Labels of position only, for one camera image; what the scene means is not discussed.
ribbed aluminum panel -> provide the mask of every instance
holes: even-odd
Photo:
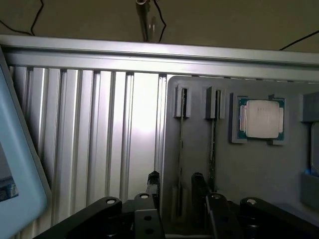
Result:
[[[166,75],[10,67],[52,201],[29,239],[105,196],[130,199],[161,171]]]

wire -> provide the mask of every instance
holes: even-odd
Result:
[[[155,4],[156,8],[158,9],[160,19],[161,19],[162,23],[164,24],[164,27],[163,27],[163,29],[162,29],[162,31],[161,31],[160,38],[159,38],[159,42],[160,42],[160,41],[161,41],[161,38],[163,37],[165,28],[166,28],[166,23],[165,23],[165,21],[164,21],[164,19],[163,19],[163,16],[162,16],[162,14],[161,14],[160,7],[159,7],[158,3],[156,2],[156,0],[154,0],[154,4]]]
[[[296,43],[298,43],[298,42],[300,42],[300,41],[303,41],[303,40],[305,40],[305,39],[307,39],[307,38],[309,38],[309,37],[311,37],[311,36],[313,36],[313,35],[316,35],[317,33],[319,33],[319,30],[318,30],[318,31],[315,31],[315,32],[313,32],[313,33],[311,33],[311,34],[309,34],[309,35],[307,35],[307,36],[304,36],[303,38],[300,38],[300,39],[298,39],[297,41],[294,41],[294,42],[290,43],[289,45],[287,45],[287,46],[281,48],[280,51],[285,50],[286,48],[288,48],[288,47],[290,47],[290,46],[292,46],[292,45],[295,45]]]
[[[39,17],[39,15],[40,15],[40,13],[42,12],[42,9],[43,9],[43,7],[44,7],[43,0],[40,0],[40,1],[41,1],[41,7],[39,8],[38,12],[36,13],[35,19],[34,19],[33,24],[32,24],[32,26],[31,26],[31,33],[33,34],[33,36],[35,36],[35,34],[34,34],[34,32],[33,32],[33,28],[34,28],[34,26],[35,26],[35,24],[36,24],[36,22],[37,22],[37,20],[38,20],[38,17]]]
[[[35,26],[35,24],[36,24],[36,22],[37,22],[37,20],[38,20],[38,17],[39,17],[39,15],[40,15],[40,13],[42,12],[42,9],[43,9],[43,7],[44,7],[43,0],[40,0],[40,1],[41,1],[41,7],[40,7],[40,9],[38,10],[38,12],[37,12],[37,14],[36,14],[36,16],[35,16],[35,19],[34,19],[34,21],[33,21],[33,23],[32,23],[32,26],[31,26],[31,29],[30,29],[31,33],[30,33],[30,32],[27,32],[27,31],[15,30],[15,29],[9,27],[7,24],[5,24],[2,20],[0,20],[0,22],[1,22],[6,28],[8,28],[8,29],[11,30],[11,31],[18,32],[18,33],[21,33],[21,34],[26,34],[26,35],[29,35],[29,36],[35,36],[35,34],[34,34],[34,32],[33,32],[33,28],[34,28],[34,26]]]

